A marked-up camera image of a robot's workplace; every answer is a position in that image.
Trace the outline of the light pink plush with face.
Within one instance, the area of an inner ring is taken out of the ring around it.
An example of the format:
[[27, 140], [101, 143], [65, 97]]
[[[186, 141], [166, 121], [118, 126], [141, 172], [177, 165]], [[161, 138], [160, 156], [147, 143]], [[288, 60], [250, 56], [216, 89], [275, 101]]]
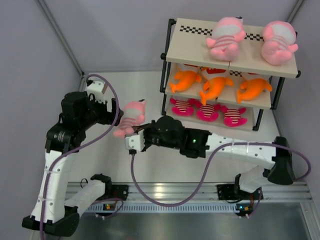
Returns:
[[246, 32], [243, 17], [223, 17], [220, 19], [206, 38], [206, 46], [210, 56], [217, 61], [232, 62], [239, 53], [239, 43], [245, 39]]

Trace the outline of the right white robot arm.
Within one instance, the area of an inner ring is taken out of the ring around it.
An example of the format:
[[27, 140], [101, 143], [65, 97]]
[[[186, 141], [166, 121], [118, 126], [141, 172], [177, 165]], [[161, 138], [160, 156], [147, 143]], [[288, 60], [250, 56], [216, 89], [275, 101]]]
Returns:
[[253, 164], [247, 172], [234, 179], [233, 192], [240, 199], [268, 184], [292, 185], [295, 181], [292, 154], [288, 141], [277, 136], [272, 142], [252, 142], [224, 137], [208, 130], [188, 128], [171, 116], [162, 116], [126, 134], [125, 147], [130, 154], [145, 152], [151, 146], [178, 150], [182, 156], [197, 159], [220, 155]]

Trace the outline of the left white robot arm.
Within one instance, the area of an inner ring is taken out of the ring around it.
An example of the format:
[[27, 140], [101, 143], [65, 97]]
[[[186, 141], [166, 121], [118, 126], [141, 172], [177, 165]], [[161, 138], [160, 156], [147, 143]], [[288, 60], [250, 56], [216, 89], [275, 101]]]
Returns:
[[80, 217], [95, 201], [117, 198], [116, 187], [109, 176], [94, 174], [85, 187], [70, 199], [66, 192], [72, 165], [86, 131], [95, 124], [117, 126], [123, 115], [117, 97], [107, 102], [96, 93], [70, 92], [61, 101], [58, 122], [46, 134], [45, 166], [39, 195], [32, 213], [22, 220], [22, 227], [39, 231], [41, 237], [70, 237]]

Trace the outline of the magenta plush with yellow glasses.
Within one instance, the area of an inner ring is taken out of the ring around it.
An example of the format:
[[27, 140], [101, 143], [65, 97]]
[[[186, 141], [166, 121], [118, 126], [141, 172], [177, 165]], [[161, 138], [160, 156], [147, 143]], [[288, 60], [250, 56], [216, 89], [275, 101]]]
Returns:
[[169, 102], [172, 104], [171, 111], [182, 117], [189, 117], [194, 113], [193, 99], [176, 99], [171, 97]]

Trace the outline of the light pink plush back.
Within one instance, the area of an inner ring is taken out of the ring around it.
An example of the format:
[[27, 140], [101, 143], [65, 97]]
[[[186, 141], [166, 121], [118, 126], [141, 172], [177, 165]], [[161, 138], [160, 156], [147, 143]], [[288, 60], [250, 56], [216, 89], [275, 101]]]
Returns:
[[125, 135], [134, 133], [133, 126], [139, 126], [145, 122], [146, 100], [131, 101], [123, 108], [123, 116], [117, 129], [113, 132], [114, 137], [124, 138]]

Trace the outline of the orange shark plush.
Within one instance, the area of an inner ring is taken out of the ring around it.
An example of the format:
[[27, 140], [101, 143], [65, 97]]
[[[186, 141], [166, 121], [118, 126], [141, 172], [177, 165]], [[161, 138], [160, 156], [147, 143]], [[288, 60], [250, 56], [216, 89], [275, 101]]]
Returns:
[[200, 83], [202, 81], [200, 66], [176, 63], [175, 67], [176, 73], [173, 76], [173, 79], [177, 80], [177, 83], [169, 83], [172, 93], [185, 92], [190, 89], [194, 83]]
[[201, 75], [205, 79], [205, 83], [199, 92], [199, 96], [204, 106], [207, 104], [207, 101], [218, 98], [225, 86], [234, 86], [229, 71], [226, 69], [202, 67]]
[[241, 77], [243, 81], [236, 92], [238, 104], [256, 99], [263, 91], [271, 92], [273, 90], [269, 82], [270, 75], [241, 72]]

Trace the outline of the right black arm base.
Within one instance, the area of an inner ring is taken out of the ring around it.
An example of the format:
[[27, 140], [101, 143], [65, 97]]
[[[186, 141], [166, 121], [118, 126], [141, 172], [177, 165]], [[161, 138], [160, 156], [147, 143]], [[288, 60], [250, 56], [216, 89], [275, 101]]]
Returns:
[[251, 194], [239, 189], [234, 184], [218, 184], [216, 186], [218, 199], [230, 204], [239, 203], [244, 200], [250, 200]]

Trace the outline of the orange shark plush top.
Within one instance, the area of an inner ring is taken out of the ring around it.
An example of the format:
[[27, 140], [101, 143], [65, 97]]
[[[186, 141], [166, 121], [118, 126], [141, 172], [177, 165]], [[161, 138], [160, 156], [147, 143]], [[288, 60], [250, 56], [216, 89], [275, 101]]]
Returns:
[[173, 79], [177, 80], [177, 83], [169, 83], [172, 93], [185, 92], [190, 89], [194, 83], [200, 83], [202, 81], [200, 66], [176, 63], [175, 67], [176, 73], [173, 76]]

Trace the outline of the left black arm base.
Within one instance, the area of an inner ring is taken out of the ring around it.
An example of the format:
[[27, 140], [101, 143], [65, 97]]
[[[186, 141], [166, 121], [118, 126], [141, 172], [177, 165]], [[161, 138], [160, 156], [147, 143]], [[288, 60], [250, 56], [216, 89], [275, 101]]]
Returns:
[[129, 186], [127, 184], [113, 184], [107, 183], [105, 185], [105, 193], [100, 198], [105, 199], [121, 199], [126, 201], [129, 195]]

